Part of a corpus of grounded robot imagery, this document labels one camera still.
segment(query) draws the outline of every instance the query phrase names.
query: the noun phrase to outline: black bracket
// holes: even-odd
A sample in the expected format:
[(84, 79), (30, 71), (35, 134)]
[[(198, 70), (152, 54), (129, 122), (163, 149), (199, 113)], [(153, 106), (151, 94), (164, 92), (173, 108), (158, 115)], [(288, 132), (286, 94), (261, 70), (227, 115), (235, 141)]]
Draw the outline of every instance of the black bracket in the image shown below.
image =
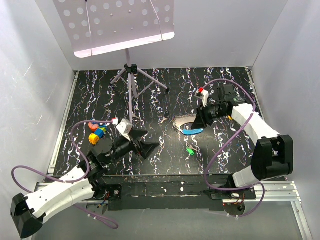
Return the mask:
[(132, 64), (131, 66), (128, 66), (128, 64), (124, 65), (124, 68), (128, 74), (137, 74), (138, 73), (138, 67), (136, 64)]

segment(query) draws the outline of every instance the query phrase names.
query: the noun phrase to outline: round hole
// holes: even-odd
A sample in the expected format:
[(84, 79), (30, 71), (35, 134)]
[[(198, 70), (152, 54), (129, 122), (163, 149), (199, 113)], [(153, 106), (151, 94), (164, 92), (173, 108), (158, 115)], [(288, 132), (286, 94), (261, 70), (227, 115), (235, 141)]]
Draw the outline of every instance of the round hole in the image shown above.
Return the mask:
[(96, 12), (96, 11), (97, 11), (97, 7), (96, 7), (95, 5), (92, 5), (92, 6), (90, 7), (90, 10), (91, 10), (92, 12)]
[(78, 14), (84, 14), (85, 12), (84, 9), (81, 7), (79, 7), (76, 11), (78, 12)]
[(82, 24), (82, 26), (84, 26), (84, 27), (88, 26), (88, 22), (87, 22), (87, 21), (82, 21), (81, 24)]
[(110, 8), (109, 3), (105, 3), (105, 4), (103, 4), (103, 8), (104, 8), (105, 10), (108, 10), (108, 9)]
[(74, 29), (76, 25), (74, 23), (69, 23), (69, 28)]
[(66, 17), (69, 17), (71, 15), (71, 12), (69, 10), (64, 10), (63, 14), (66, 16)]
[(117, 1), (115, 5), (116, 5), (118, 8), (121, 8), (121, 7), (122, 7), (122, 1)]

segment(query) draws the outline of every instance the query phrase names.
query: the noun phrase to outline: electrical wire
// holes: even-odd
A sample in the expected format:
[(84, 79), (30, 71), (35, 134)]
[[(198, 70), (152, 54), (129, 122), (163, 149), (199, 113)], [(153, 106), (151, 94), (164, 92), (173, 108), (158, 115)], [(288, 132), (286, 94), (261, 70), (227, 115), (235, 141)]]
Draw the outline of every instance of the electrical wire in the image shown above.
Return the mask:
[[(249, 123), (249, 121), (252, 119), (252, 117), (254, 116), (254, 112), (256, 110), (256, 103), (255, 101), (252, 99), (252, 97), (249, 95), (249, 93), (247, 93), (247, 91), (238, 83), (236, 83), (235, 81), (232, 81), (232, 80), (228, 80), (228, 79), (224, 79), (224, 78), (219, 78), (219, 79), (214, 79), (214, 80), (211, 80), (209, 81), (206, 85), (204, 85), (203, 89), (205, 89), (208, 85), (214, 83), (214, 82), (220, 82), (220, 81), (225, 81), (225, 82), (229, 82), (229, 83), (232, 83), (233, 85), (236, 85), (238, 88), (240, 88), (243, 93), (249, 98), (249, 100), (252, 102), (252, 105), (253, 105), (253, 110), (252, 110), (252, 113), (250, 114), (249, 118), (245, 121), (245, 123), (243, 124), (243, 126), (219, 149), (219, 151), (213, 156), (213, 158), (211, 159), (211, 161), (209, 162), (208, 166), (206, 167), (205, 171), (204, 171), (204, 182), (205, 184), (211, 188), (211, 189), (215, 189), (215, 190), (218, 190), (218, 191), (238, 191), (238, 190), (244, 190), (244, 189), (248, 189), (248, 188), (253, 188), (254, 186), (253, 185), (249, 185), (249, 186), (243, 186), (243, 187), (236, 187), (236, 188), (224, 188), (224, 187), (216, 187), (212, 184), (210, 184), (208, 182), (208, 174), (209, 174), (209, 170), (210, 168), (212, 167), (213, 163), (215, 162), (216, 158), (221, 154), (221, 152), (229, 145), (229, 143), (231, 143), (244, 129), (245, 127), (247, 126), (247, 124)], [(264, 200), (264, 197), (265, 197), (265, 187), (264, 185), (261, 183), (261, 182), (258, 182), (257, 183), (258, 185), (261, 185), (262, 186), (262, 197), (261, 197), (261, 200), (259, 201), (259, 203), (251, 210), (249, 211), (248, 213), (246, 214), (243, 214), (239, 217), (245, 217), (251, 213), (253, 213), (262, 203), (262, 201)]]
[[(42, 176), (42, 177), (45, 177), (46, 179), (50, 179), (50, 180), (52, 180), (52, 181), (59, 182), (59, 183), (76, 183), (76, 182), (79, 182), (79, 181), (81, 181), (82, 179), (84, 179), (84, 178), (88, 175), (88, 173), (89, 173), (89, 171), (90, 171), (90, 163), (89, 163), (87, 157), (84, 155), (84, 153), (83, 153), (83, 152), (80, 150), (80, 148), (76, 145), (76, 142), (75, 142), (75, 139), (74, 139), (74, 130), (75, 130), (76, 127), (79, 126), (80, 124), (86, 124), (86, 123), (111, 124), (112, 121), (84, 120), (84, 121), (80, 121), (80, 122), (76, 123), (76, 124), (72, 127), (71, 132), (70, 132), (70, 138), (71, 138), (72, 144), (73, 144), (73, 146), (75, 147), (75, 149), (80, 153), (81, 157), (83, 157), (83, 159), (84, 159), (84, 161), (85, 161), (85, 163), (86, 163), (86, 172), (85, 172), (85, 174), (84, 174), (82, 177), (80, 177), (79, 179), (76, 179), (76, 180), (63, 181), (63, 180), (60, 180), (60, 179), (58, 179), (58, 178), (55, 178), (55, 177), (46, 175), (46, 174), (44, 174), (44, 173), (42, 173), (42, 172), (40, 172), (40, 171), (38, 171), (38, 170), (36, 170), (36, 169), (34, 169), (34, 168), (32, 168), (32, 167), (24, 166), (24, 165), (18, 165), (18, 166), (15, 166), (15, 167), (11, 170), (11, 177), (12, 177), (13, 181), (15, 182), (15, 184), (16, 184), (19, 188), (21, 188), (22, 190), (26, 191), (27, 193), (29, 193), (29, 194), (33, 193), (32, 191), (26, 189), (24, 186), (22, 186), (22, 185), (17, 181), (16, 176), (15, 176), (15, 170), (17, 170), (17, 169), (27, 169), (27, 170), (29, 170), (29, 171), (31, 171), (31, 172), (34, 172), (34, 173), (36, 173), (36, 174), (38, 174), (38, 175), (40, 175), (40, 176)], [(102, 222), (103, 224), (105, 224), (106, 226), (108, 226), (108, 227), (111, 228), (111, 229), (118, 229), (118, 228), (119, 228), (119, 224), (117, 223), (117, 221), (114, 220), (114, 219), (112, 219), (112, 218), (109, 218), (109, 217), (106, 217), (106, 216), (102, 216), (102, 215), (96, 214), (96, 213), (94, 213), (94, 212), (92, 212), (92, 211), (89, 211), (89, 210), (87, 210), (87, 209), (85, 209), (85, 208), (82, 208), (82, 207), (80, 207), (80, 206), (77, 206), (77, 205), (73, 205), (73, 206), (76, 207), (77, 209), (80, 209), (80, 210), (84, 211), (85, 213), (89, 214), (89, 216), (93, 216), (93, 219)]]

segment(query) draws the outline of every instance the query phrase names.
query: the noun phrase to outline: purple cable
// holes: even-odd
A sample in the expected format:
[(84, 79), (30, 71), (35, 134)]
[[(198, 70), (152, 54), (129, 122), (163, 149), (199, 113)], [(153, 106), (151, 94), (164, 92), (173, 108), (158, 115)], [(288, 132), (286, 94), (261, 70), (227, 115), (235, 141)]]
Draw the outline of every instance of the purple cable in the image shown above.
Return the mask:
[[(247, 91), (238, 83), (232, 81), (232, 80), (228, 80), (228, 79), (224, 79), (224, 78), (219, 78), (219, 79), (215, 79), (215, 80), (211, 80), (209, 81), (206, 85), (204, 85), (203, 89), (205, 87), (207, 87), (209, 84), (211, 83), (214, 83), (214, 82), (217, 82), (217, 81), (225, 81), (225, 82), (229, 82), (229, 83), (232, 83), (233, 85), (236, 85), (238, 88), (240, 88), (244, 94), (250, 99), (250, 101), (252, 102), (252, 105), (253, 105), (253, 110), (252, 112), (255, 112), (256, 110), (256, 103), (255, 101), (252, 99), (252, 97), (249, 95), (249, 93), (247, 93)], [(254, 116), (254, 113), (251, 113), (250, 114), (250, 117), (244, 122), (243, 126), (219, 149), (219, 151), (213, 156), (213, 158), (211, 159), (211, 161), (209, 162), (208, 166), (206, 167), (205, 171), (204, 171), (204, 182), (205, 184), (211, 188), (211, 189), (215, 189), (215, 190), (218, 190), (218, 191), (238, 191), (238, 190), (244, 190), (244, 189), (247, 189), (247, 188), (252, 188), (253, 185), (250, 185), (250, 186), (243, 186), (243, 187), (236, 187), (236, 188), (223, 188), (223, 187), (216, 187), (216, 186), (213, 186), (211, 185), (209, 182), (208, 182), (208, 173), (209, 173), (209, 170), (210, 168), (212, 167), (213, 163), (215, 162), (216, 158), (221, 154), (221, 152), (229, 145), (229, 143), (231, 143), (242, 131), (243, 129), (247, 126), (247, 124), (249, 123), (249, 121), (252, 119), (252, 117)], [(245, 217), (251, 213), (253, 213), (262, 203), (264, 197), (265, 197), (265, 187), (263, 186), (262, 183), (258, 182), (257, 184), (261, 185), (262, 186), (262, 190), (263, 190), (263, 193), (262, 193), (262, 197), (261, 197), (261, 200), (259, 201), (259, 203), (256, 205), (256, 207), (254, 207), (251, 211), (247, 212), (246, 214), (243, 214), (241, 215), (241, 217)]]
[[(16, 169), (27, 169), (27, 170), (29, 170), (29, 171), (31, 171), (31, 172), (34, 172), (34, 173), (36, 173), (36, 174), (38, 174), (38, 175), (40, 175), (40, 176), (42, 176), (42, 177), (45, 177), (45, 178), (47, 178), (47, 179), (50, 179), (50, 180), (52, 180), (52, 181), (59, 182), (59, 183), (76, 183), (76, 182), (79, 182), (79, 181), (81, 181), (82, 179), (84, 179), (84, 178), (88, 175), (88, 173), (89, 173), (89, 171), (90, 171), (90, 164), (89, 164), (89, 161), (88, 161), (88, 159), (86, 158), (86, 156), (83, 154), (83, 152), (80, 150), (80, 148), (76, 145), (76, 142), (75, 142), (74, 134), (73, 134), (73, 133), (74, 133), (74, 130), (76, 129), (77, 126), (79, 126), (80, 124), (85, 124), (85, 123), (111, 124), (112, 121), (84, 120), (84, 121), (80, 121), (80, 122), (76, 123), (76, 124), (72, 127), (71, 132), (70, 132), (70, 137), (71, 137), (72, 144), (75, 146), (76, 150), (80, 153), (81, 157), (83, 157), (83, 159), (84, 159), (84, 161), (85, 161), (85, 163), (86, 163), (86, 172), (85, 172), (85, 174), (84, 174), (82, 177), (80, 177), (79, 179), (76, 179), (76, 180), (62, 181), (62, 180), (57, 179), (57, 178), (55, 178), (55, 177), (48, 176), (48, 175), (46, 175), (46, 174), (44, 174), (44, 173), (42, 173), (42, 172), (40, 172), (40, 171), (38, 171), (38, 170), (36, 170), (36, 169), (34, 169), (34, 168), (32, 168), (32, 167), (24, 166), (24, 165), (19, 165), (19, 166), (15, 166), (15, 167), (11, 170), (11, 176), (12, 176), (12, 179), (13, 179), (13, 181), (15, 182), (15, 184), (16, 184), (19, 188), (21, 188), (22, 190), (26, 191), (27, 193), (29, 193), (29, 194), (33, 193), (32, 191), (26, 189), (24, 186), (22, 186), (22, 185), (17, 181), (16, 176), (15, 176), (15, 170), (16, 170)], [(108, 226), (108, 227), (111, 228), (111, 229), (117, 229), (117, 228), (119, 228), (119, 224), (118, 224), (115, 220), (113, 220), (113, 219), (111, 219), (111, 218), (108, 218), (108, 217), (106, 217), (106, 216), (102, 216), (102, 215), (96, 214), (96, 213), (94, 213), (94, 212), (91, 212), (91, 211), (89, 211), (89, 210), (87, 210), (87, 209), (85, 209), (85, 208), (82, 208), (82, 207), (79, 207), (79, 206), (76, 206), (76, 205), (74, 205), (74, 207), (76, 207), (77, 209), (80, 209), (80, 210), (84, 211), (85, 213), (87, 213), (87, 214), (95, 217), (98, 221), (102, 222), (103, 224), (105, 224), (106, 226)]]

